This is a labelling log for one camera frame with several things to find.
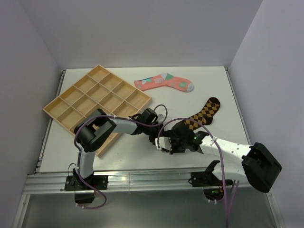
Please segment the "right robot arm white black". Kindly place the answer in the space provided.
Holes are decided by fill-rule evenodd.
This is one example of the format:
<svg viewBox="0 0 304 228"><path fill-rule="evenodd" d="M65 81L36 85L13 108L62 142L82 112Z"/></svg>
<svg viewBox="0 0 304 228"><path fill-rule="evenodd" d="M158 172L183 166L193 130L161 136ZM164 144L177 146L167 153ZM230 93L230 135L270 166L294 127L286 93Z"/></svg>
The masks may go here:
<svg viewBox="0 0 304 228"><path fill-rule="evenodd" d="M193 132L183 122L175 124L155 139L159 150L183 153L200 152L214 158L206 169L206 181L216 185L221 180L248 182L256 190L268 193L279 173L281 164L262 144L239 144L217 138L208 132Z"/></svg>

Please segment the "aluminium frame rail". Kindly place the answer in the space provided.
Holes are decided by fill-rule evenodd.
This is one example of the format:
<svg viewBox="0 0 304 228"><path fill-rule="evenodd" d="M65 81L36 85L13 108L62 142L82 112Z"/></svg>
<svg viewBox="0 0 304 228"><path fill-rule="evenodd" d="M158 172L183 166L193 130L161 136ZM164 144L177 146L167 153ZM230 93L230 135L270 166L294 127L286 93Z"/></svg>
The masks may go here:
<svg viewBox="0 0 304 228"><path fill-rule="evenodd" d="M190 174L204 171L204 168L135 170L135 171L96 171L95 175L107 175L108 192L189 190ZM23 188L23 194L73 193L65 191L67 173L37 173L29 175Z"/></svg>

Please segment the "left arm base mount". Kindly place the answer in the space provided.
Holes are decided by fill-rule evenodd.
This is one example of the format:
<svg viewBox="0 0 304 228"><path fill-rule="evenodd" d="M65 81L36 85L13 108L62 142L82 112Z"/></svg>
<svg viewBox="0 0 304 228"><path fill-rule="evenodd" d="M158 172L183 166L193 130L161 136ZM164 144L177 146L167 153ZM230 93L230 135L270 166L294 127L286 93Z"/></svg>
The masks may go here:
<svg viewBox="0 0 304 228"><path fill-rule="evenodd" d="M69 168L72 164L68 167L68 176L66 177L64 191L74 191L74 201L76 206L81 207L82 209L98 209L103 207L107 202L107 197L101 191L107 189L108 176L94 175L93 173L87 178L80 178L76 167L70 175ZM97 194L104 198L103 203L98 206L89 206L89 204L93 203Z"/></svg>

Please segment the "pink patterned sock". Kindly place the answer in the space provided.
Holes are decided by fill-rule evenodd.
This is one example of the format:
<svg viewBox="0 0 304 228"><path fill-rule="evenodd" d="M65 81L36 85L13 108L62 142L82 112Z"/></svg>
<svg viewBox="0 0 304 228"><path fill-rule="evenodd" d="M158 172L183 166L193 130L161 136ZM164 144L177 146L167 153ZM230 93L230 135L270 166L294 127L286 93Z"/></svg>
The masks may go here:
<svg viewBox="0 0 304 228"><path fill-rule="evenodd" d="M163 73L157 76L135 80L134 85L136 88L142 91L159 87L170 87L182 92L192 92L194 90L194 84L190 80L173 76L169 73Z"/></svg>

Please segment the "wooden compartment tray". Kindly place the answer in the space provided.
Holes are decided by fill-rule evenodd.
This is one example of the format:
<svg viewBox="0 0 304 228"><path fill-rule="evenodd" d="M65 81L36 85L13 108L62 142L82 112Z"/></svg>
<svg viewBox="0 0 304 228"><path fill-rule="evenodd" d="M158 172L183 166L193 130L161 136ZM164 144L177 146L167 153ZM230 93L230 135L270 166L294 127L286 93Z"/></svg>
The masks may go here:
<svg viewBox="0 0 304 228"><path fill-rule="evenodd" d="M143 91L97 65L43 110L74 134L75 127L98 108L109 115L129 117L142 113L151 102Z"/></svg>

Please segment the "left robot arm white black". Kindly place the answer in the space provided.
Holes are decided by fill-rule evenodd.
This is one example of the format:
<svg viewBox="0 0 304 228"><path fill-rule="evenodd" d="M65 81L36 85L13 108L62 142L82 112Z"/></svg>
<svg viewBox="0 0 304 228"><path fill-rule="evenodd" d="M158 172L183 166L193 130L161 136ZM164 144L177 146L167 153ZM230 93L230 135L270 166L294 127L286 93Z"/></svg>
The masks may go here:
<svg viewBox="0 0 304 228"><path fill-rule="evenodd" d="M74 129L74 145L79 150L76 185L82 190L92 186L95 152L103 146L111 134L143 133L148 135L150 142L153 143L161 127L163 123L158 122L156 112L150 108L146 108L141 114L128 117L107 115L101 108L95 109Z"/></svg>

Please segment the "brown orange argyle sock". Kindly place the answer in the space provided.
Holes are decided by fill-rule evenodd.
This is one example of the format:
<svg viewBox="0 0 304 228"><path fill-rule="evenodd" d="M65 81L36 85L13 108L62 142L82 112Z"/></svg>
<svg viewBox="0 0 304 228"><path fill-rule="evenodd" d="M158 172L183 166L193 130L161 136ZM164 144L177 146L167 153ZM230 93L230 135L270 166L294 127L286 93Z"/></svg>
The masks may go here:
<svg viewBox="0 0 304 228"><path fill-rule="evenodd" d="M214 115L220 109L220 101L216 97L211 97L207 100L204 107L193 116L189 117L202 125L210 125L213 122Z"/></svg>

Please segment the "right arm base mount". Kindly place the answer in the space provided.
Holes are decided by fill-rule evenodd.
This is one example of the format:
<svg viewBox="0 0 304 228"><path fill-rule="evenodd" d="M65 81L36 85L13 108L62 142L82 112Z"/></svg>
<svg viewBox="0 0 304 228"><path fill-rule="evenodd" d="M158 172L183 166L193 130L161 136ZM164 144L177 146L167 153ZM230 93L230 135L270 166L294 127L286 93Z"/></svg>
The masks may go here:
<svg viewBox="0 0 304 228"><path fill-rule="evenodd" d="M222 201L224 199L224 190L222 180L219 180L212 172L219 160L214 160L205 171L191 172L188 183L192 187L213 187L203 190L205 197L210 201Z"/></svg>

